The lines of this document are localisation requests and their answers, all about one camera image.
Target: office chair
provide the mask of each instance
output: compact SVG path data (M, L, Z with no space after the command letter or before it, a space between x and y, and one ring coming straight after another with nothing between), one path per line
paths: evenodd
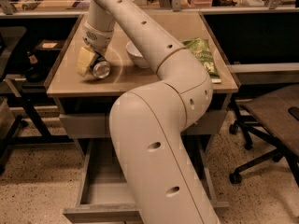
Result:
M38 96L40 99L45 100L45 103L50 103L49 98L46 97L44 92L44 81L40 80L40 83L34 84L34 89L25 93L25 88L17 83L14 77L9 77L8 68L12 64L10 63L11 57L13 57L13 52L17 46L19 46L20 41L23 39L27 29L22 26L8 26L0 27L0 33L3 39L3 51L0 55L0 83L5 82L9 89L7 93L0 91L0 99L2 96L7 97L7 100L13 100L17 103L17 106L21 107L28 118L36 126L36 129L40 132L37 136L16 136L15 133L20 126L25 127L27 122L18 115L14 122L11 124L9 131L3 140L0 140L0 174L5 170L4 163L2 163L2 158L9 145L24 145L24 144L52 144L52 143L70 143L73 142L67 135L53 135L50 133L47 125L40 117L35 109L35 104L33 99Z
M284 157L299 187L299 84L270 91L245 102L240 108L246 110L248 115L241 115L235 98L232 98L231 106L236 121L230 126L229 132L236 134L238 127L241 128L246 140L245 149L252 148L250 133L275 147L261 157L237 167L229 175L231 183L241 183L240 173L255 165L270 159L278 162Z

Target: green bag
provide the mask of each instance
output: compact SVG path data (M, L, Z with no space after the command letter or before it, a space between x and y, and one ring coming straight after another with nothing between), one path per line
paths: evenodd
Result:
M200 61L211 76L213 83L221 83L221 77L206 39L199 37L182 41L182 44Z

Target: chair wheel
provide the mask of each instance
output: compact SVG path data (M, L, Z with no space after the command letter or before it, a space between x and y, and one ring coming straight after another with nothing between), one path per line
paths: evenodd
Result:
M230 129L229 129L229 132L230 132L231 134L236 134L238 128L239 128L239 127L238 127L237 125L235 125L235 124L231 124Z
M277 156L275 156L275 157L272 158L272 161L279 162L279 161L281 161L282 158L283 158L282 155L277 155Z
M3 165L0 165L0 175L5 171L5 168Z
M242 176L240 173L230 174L230 181L232 184L239 184L242 182Z
M253 149L252 143L246 143L244 145L244 147L245 147L245 150L251 150L251 149Z
M21 126L22 126L23 128L27 127L27 126L28 126L28 122L25 121L25 120L21 120Z

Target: bowl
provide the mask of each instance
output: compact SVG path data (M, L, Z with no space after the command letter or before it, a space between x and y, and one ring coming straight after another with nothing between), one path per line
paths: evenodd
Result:
M126 50L130 59L136 66L143 69L150 67L132 41L127 43Z

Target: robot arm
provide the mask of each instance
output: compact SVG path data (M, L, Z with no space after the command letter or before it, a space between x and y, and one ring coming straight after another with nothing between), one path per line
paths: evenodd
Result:
M208 73L131 0L92 0L84 40L103 56L115 21L160 79L126 92L110 112L112 142L143 222L219 223L180 138L210 104Z

